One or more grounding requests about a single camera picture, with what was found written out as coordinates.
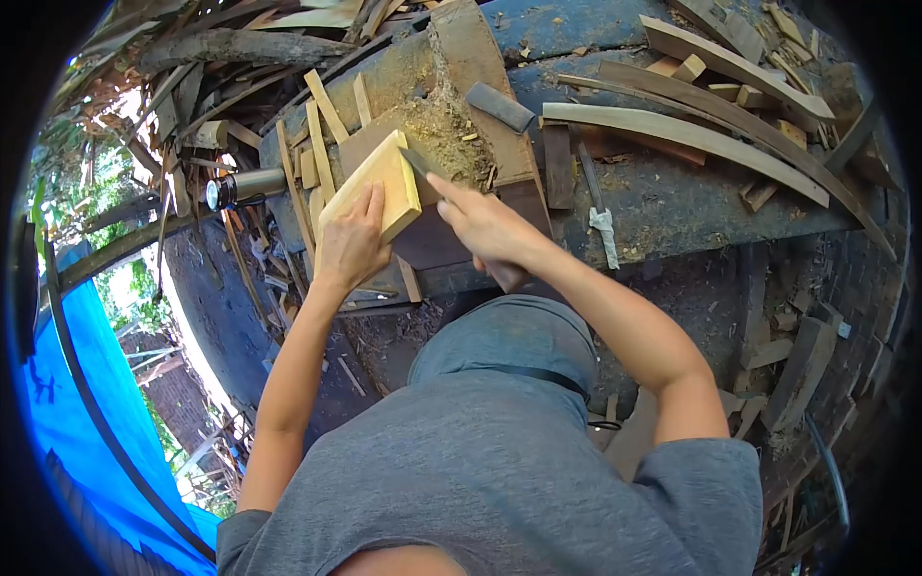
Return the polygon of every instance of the knife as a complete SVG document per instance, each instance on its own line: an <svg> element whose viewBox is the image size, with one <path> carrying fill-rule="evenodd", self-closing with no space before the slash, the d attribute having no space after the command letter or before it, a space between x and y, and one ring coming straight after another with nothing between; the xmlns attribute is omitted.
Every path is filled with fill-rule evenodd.
<svg viewBox="0 0 922 576"><path fill-rule="evenodd" d="M426 180L426 174L429 172L434 173L439 178L450 182L448 175L445 173L445 170L442 167L429 162L416 150L411 150L409 148L400 148L400 154L409 162L409 165L413 168L413 171L416 172L417 176L420 177L427 185L429 182ZM487 269L487 274L492 276L496 283L500 285L502 291L506 294L515 292L524 286L530 274L518 264L513 264L511 262L504 262L502 260L482 260L484 267Z"/></svg>

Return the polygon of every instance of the workbench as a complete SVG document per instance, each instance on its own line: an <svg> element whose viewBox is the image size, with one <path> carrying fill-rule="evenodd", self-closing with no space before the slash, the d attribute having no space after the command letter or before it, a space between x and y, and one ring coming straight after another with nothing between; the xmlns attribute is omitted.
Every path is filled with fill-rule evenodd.
<svg viewBox="0 0 922 576"><path fill-rule="evenodd" d="M759 0L735 0L721 2L721 5L736 10L751 24L774 25L759 8ZM670 112L630 96L556 83L557 74L596 77L602 59L645 67L660 58L662 54L645 47L646 38L638 15L673 22L665 0L571 0L544 6L532 6L524 0L494 0L481 5L480 9L491 24L501 53L507 56L507 75L515 96L535 114L541 114L542 103L546 101L578 101ZM499 12L502 16L496 26ZM425 68L426 59L431 58L426 34L420 31L425 24L425 18L417 18L395 29L391 32L392 38L383 42L389 44L385 49L372 53L327 82L330 98L350 133L360 127L355 100L351 96L352 82L359 72L365 76L372 107L377 113L419 93L423 79L422 76L414 77L412 72ZM845 59L833 40L820 34L820 60L828 61L834 55L838 60ZM519 58L524 46L531 50L529 62L519 66L515 58ZM581 46L591 51L585 56L571 54ZM818 87L820 69L820 64L813 61L798 73ZM284 118L288 134L301 130L304 117L304 106L299 105ZM532 123L529 130L538 167L543 170L544 151L537 122ZM811 147L812 152L817 150L822 153L818 145ZM840 206L825 209L787 189L780 190L761 210L752 214L740 202L739 190L751 182L754 173L715 156L709 155L706 164L698 168L637 145L628 145L624 152L630 153L624 161L594 162L605 204L614 217L616 243L623 264L754 241L858 228L855 219ZM337 175L336 147L330 147L329 154L339 184L342 174ZM263 167L280 165L274 128L263 139L260 159ZM588 226L591 198L585 174L581 169L576 174L574 210L550 211L553 238L587 264L607 270L601 240ZM885 218L883 192L870 190L864 197L871 215L882 222ZM289 247L303 249L287 195L270 199L269 204ZM423 297L495 286L470 263L419 270L417 278ZM399 293L387 299L388 304L408 302L395 264L375 280L375 288ZM353 307L381 304L380 300L367 300Z"/></svg>

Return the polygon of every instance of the gray t-shirt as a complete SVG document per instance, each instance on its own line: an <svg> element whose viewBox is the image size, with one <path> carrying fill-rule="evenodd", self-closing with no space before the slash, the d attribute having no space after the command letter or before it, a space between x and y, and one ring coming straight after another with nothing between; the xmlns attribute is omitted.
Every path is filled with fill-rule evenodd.
<svg viewBox="0 0 922 576"><path fill-rule="evenodd" d="M578 394L476 367L497 363L487 358L496 337L523 347L502 354L516 365L585 384L594 374L585 359L576 363L584 370L568 369L531 341L555 348L569 331L563 348L572 358L574 342L588 341L595 364L578 316L550 300L486 308L433 338L408 387L318 440L275 512L222 522L219 573L327 574L360 550L408 544L438 546L469 574L751 573L762 528L755 450L737 440L666 442L625 483L587 438ZM480 328L498 327L474 342L477 323L466 321L478 313ZM524 342L509 344L508 330ZM456 350L464 367L427 364L458 347L475 348Z"/></svg>

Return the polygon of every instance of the brick wall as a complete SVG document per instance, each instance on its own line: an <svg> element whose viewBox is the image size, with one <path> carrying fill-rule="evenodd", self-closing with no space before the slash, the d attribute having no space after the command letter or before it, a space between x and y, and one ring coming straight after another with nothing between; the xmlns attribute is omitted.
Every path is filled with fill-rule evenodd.
<svg viewBox="0 0 922 576"><path fill-rule="evenodd" d="M888 191L884 233L896 250L893 262L868 235L860 231L826 234L828 275L820 301L831 303L852 326L847 339L839 338L826 372L810 400L823 440L833 447L840 467L856 468L858 455L866 455L872 439L866 424L881 411L892 394L889 376L908 328L915 292L909 257L909 205L905 193ZM762 456L762 488L766 508L773 507L820 461L808 432L781 456Z"/></svg>
<svg viewBox="0 0 922 576"><path fill-rule="evenodd" d="M175 346L166 335L151 335L146 332L127 335L122 338L120 344L125 354ZM137 365L148 358L130 359L129 362ZM138 372L153 368L158 362L153 362ZM155 378L150 381L145 393L186 453L192 453L202 443L199 430L206 435L213 430L211 417L205 408L205 391L190 367L181 366ZM213 453L199 460L198 465L206 472L222 466Z"/></svg>

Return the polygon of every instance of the log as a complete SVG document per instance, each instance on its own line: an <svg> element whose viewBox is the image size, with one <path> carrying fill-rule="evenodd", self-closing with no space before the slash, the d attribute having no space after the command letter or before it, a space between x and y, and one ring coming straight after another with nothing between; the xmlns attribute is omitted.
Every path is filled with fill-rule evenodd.
<svg viewBox="0 0 922 576"><path fill-rule="evenodd" d="M351 44L291 32L219 28L151 46L137 70L155 74L177 65L214 61L327 67L329 59L354 49Z"/></svg>

